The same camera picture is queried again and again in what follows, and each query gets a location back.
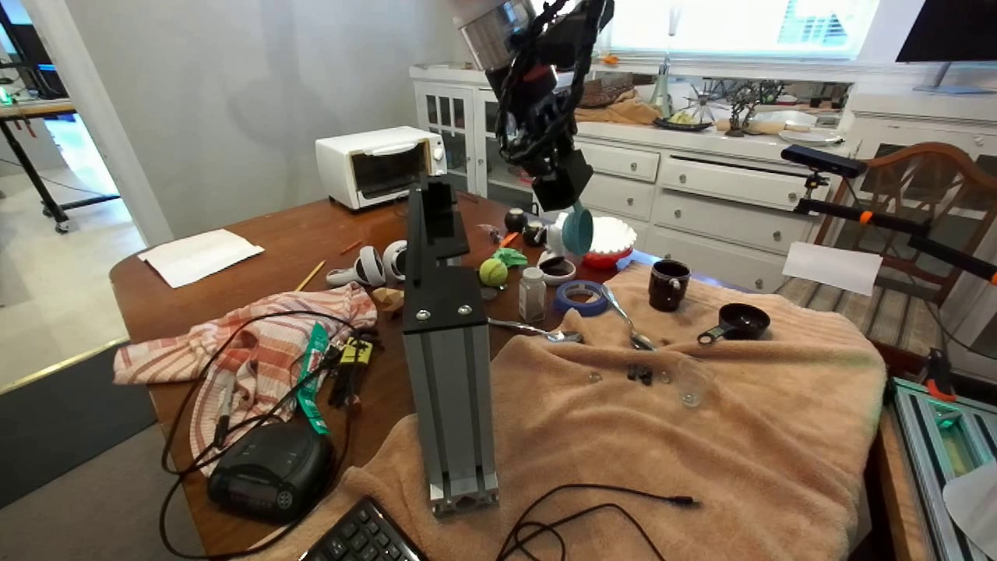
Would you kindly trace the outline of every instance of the floor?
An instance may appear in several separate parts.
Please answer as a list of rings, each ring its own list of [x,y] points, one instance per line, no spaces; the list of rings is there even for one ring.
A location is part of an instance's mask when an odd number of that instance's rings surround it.
[[[59,202],[116,193],[81,124],[54,124],[44,180]],[[143,248],[123,202],[71,208],[56,234],[17,169],[0,178],[0,391],[49,365],[123,338],[109,267]]]
[[[59,202],[113,193],[113,180],[76,122],[54,122],[54,160],[37,161]],[[71,208],[56,234],[29,178],[0,169],[0,391],[73,355],[123,338],[109,267],[143,248],[123,202]],[[150,426],[49,486],[0,507],[0,561],[165,561],[157,503],[172,478],[157,471],[163,432]],[[172,535],[197,551],[184,500]]]

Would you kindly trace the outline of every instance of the white microwave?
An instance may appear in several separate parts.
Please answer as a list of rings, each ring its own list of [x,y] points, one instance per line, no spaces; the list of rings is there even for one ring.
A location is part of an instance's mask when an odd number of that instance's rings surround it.
[[[441,138],[420,128],[379,128],[315,141],[318,178],[345,208],[407,196],[427,173],[445,173]]]

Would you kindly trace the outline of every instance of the window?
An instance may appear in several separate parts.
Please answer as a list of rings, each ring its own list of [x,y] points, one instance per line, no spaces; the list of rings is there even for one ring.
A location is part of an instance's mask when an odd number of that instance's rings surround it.
[[[617,52],[857,60],[874,8],[879,0],[617,0],[601,43]]]

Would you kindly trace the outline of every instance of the computer screen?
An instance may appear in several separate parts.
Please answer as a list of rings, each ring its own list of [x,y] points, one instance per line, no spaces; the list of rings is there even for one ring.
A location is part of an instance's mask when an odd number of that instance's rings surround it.
[[[997,60],[997,0],[925,0],[896,61]]]

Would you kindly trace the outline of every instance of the keyboard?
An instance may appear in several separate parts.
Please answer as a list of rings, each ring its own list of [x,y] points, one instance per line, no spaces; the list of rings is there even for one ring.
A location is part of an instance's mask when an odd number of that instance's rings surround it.
[[[374,500],[355,500],[302,561],[422,561],[413,541]]]

